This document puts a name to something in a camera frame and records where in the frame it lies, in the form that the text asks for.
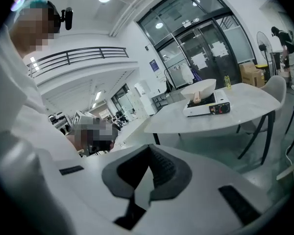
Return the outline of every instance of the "ceiling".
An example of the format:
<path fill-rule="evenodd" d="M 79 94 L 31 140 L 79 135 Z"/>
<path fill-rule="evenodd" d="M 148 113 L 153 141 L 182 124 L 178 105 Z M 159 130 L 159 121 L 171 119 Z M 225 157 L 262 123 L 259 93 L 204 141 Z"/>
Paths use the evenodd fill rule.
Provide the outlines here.
<path fill-rule="evenodd" d="M 114 70 L 97 73 L 59 86 L 42 95 L 48 114 L 64 112 L 73 116 L 76 111 L 89 111 L 93 104 L 100 106 L 115 88 L 125 83 L 133 70 Z M 95 101 L 97 92 L 100 97 Z"/>
<path fill-rule="evenodd" d="M 70 31 L 61 28 L 60 33 L 109 34 L 119 18 L 134 0 L 50 0 L 58 12 L 67 7 L 73 9 L 73 25 Z"/>

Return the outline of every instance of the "glass door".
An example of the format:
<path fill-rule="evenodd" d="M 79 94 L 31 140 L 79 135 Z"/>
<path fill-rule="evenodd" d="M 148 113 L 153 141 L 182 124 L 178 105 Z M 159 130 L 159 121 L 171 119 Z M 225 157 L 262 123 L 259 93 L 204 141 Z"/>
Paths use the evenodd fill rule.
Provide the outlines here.
<path fill-rule="evenodd" d="M 240 74 L 235 59 L 223 35 L 212 21 L 193 28 L 177 40 L 201 79 L 216 79 L 216 88 L 222 88 L 225 87 L 226 72 L 232 84 L 239 83 Z"/>

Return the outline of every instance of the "plastic bottle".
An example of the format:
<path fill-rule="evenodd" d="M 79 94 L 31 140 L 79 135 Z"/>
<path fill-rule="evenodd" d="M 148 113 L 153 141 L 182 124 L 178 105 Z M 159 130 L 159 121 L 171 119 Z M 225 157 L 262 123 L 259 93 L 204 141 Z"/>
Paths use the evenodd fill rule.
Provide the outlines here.
<path fill-rule="evenodd" d="M 223 71 L 223 72 L 224 72 L 225 85 L 230 90 L 231 89 L 230 77 L 228 76 L 228 74 L 226 73 L 226 71 Z"/>

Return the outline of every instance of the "black slot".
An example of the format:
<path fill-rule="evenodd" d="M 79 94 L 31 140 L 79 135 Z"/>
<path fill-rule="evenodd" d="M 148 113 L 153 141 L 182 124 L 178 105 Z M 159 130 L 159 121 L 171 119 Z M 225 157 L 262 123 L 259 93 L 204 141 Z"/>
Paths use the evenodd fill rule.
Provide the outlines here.
<path fill-rule="evenodd" d="M 83 170 L 83 169 L 84 169 L 83 167 L 81 167 L 80 165 L 77 165 L 77 166 L 61 169 L 59 171 L 60 171 L 61 175 L 67 175 L 67 174 L 74 173 L 74 172 L 77 172 L 77 171 Z"/>
<path fill-rule="evenodd" d="M 223 186 L 218 190 L 244 225 L 260 217 L 255 208 L 233 186 Z"/>

